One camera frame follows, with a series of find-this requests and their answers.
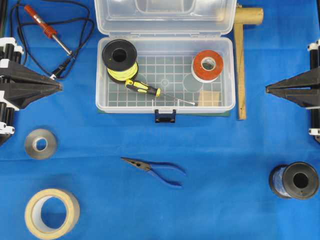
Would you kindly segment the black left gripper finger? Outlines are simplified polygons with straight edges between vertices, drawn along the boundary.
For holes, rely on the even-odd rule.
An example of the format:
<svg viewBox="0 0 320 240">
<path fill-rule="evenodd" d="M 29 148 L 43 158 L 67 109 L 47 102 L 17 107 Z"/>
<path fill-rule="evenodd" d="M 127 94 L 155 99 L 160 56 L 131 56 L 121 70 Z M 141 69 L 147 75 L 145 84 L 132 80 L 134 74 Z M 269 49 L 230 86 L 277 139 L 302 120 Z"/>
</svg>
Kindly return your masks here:
<svg viewBox="0 0 320 240">
<path fill-rule="evenodd" d="M 18 83 L 32 83 L 57 86 L 59 88 L 62 87 L 62 85 L 54 79 L 51 79 L 45 75 L 41 75 L 15 61 L 1 61 L 0 76 L 9 78 Z"/>
<path fill-rule="evenodd" d="M 62 85 L 32 83 L 3 83 L 0 85 L 0 102 L 15 110 L 25 109 L 30 103 L 62 91 Z"/>
</svg>

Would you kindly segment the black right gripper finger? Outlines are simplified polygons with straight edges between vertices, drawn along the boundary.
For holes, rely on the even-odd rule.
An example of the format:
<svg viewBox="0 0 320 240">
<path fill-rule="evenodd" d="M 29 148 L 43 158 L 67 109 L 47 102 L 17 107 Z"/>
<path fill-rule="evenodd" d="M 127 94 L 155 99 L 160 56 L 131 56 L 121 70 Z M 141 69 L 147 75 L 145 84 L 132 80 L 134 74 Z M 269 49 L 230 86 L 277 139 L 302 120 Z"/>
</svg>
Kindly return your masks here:
<svg viewBox="0 0 320 240">
<path fill-rule="evenodd" d="M 320 86 L 320 68 L 313 68 L 309 71 L 300 73 L 294 77 L 281 80 L 277 83 L 267 85 L 265 88 L 270 89 L 294 89 Z"/>
<path fill-rule="evenodd" d="M 319 89 L 305 89 L 305 88 L 288 88 L 276 89 L 266 88 L 266 92 L 276 97 L 291 101 L 302 108 L 319 108 L 320 107 L 320 90 Z"/>
</svg>

